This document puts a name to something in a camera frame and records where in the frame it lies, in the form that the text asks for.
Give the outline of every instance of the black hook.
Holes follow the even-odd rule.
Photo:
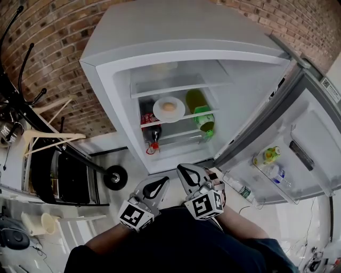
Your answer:
[[[64,127],[64,121],[65,121],[65,118],[62,117],[61,120],[60,120],[60,129],[59,129],[59,132],[62,133],[63,132],[63,127]]]
[[[21,95],[22,99],[24,99],[24,98],[23,98],[22,89],[21,89],[21,78],[22,78],[22,74],[23,74],[23,70],[25,68],[26,62],[28,60],[28,57],[30,56],[30,53],[31,53],[31,50],[33,49],[33,47],[34,47],[34,43],[31,43],[30,47],[28,48],[28,51],[27,51],[27,53],[25,55],[25,58],[23,60],[23,63],[21,65],[21,69],[20,69],[20,72],[19,72],[18,91],[19,91],[19,94]]]
[[[7,26],[3,36],[0,39],[0,57],[1,57],[1,48],[2,48],[2,44],[5,40],[5,36],[7,34],[7,32],[9,32],[10,27],[13,25],[14,21],[16,20],[16,18],[18,17],[18,15],[23,11],[23,6],[19,6],[17,9],[17,12],[15,13],[15,15],[13,16],[11,22],[9,23],[9,25]],[[0,58],[0,74],[2,74],[4,72],[4,69],[2,67],[2,63],[1,63],[1,58]]]
[[[41,92],[36,96],[36,98],[33,101],[26,101],[25,104],[27,105],[33,105],[35,104],[43,95],[45,95],[47,92],[46,88],[43,88]]]

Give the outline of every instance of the metal pot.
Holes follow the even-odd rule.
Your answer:
[[[8,144],[16,141],[17,137],[23,134],[23,127],[19,122],[3,122],[0,121],[0,137]]]

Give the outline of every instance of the brick wall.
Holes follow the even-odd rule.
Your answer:
[[[337,0],[212,0],[237,10],[305,53],[325,73],[341,51]]]
[[[4,31],[19,4],[25,7],[11,27],[2,62],[16,84],[30,43],[35,43],[23,74],[27,100],[40,90],[47,94],[39,105],[76,94],[63,112],[65,132],[88,137],[114,131],[79,64],[96,24],[112,4],[129,0],[0,0],[0,31]],[[341,50],[341,6],[337,0],[211,0],[236,9],[262,25],[267,33],[283,37],[327,71]],[[53,112],[46,113],[49,119]],[[59,127],[59,121],[52,125]]]

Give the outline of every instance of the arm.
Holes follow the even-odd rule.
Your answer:
[[[224,212],[218,215],[216,220],[224,232],[230,233],[239,240],[264,239],[269,237],[262,228],[239,215],[228,206],[225,206]]]
[[[92,238],[85,245],[99,255],[107,254],[116,249],[131,232],[129,228],[120,223]]]

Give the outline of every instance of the plastic container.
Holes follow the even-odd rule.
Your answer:
[[[274,183],[292,190],[294,185],[290,180],[287,180],[286,171],[277,164],[271,164],[263,168],[263,173],[270,178]]]
[[[57,216],[43,213],[43,215],[30,215],[25,212],[21,213],[21,221],[27,228],[31,236],[42,234],[54,234],[56,231]]]
[[[210,107],[199,89],[189,90],[186,94],[186,104],[192,114],[198,114],[210,111]],[[214,135],[214,116],[212,114],[199,116],[194,118],[198,129],[206,133],[206,138]]]
[[[223,180],[229,184],[236,192],[238,192],[242,197],[244,197],[250,203],[254,203],[255,196],[252,191],[243,186],[238,180],[234,179],[229,174],[225,173]]]
[[[41,217],[42,226],[47,234],[54,234],[56,231],[56,220],[58,216],[52,216],[48,213],[43,213]]]

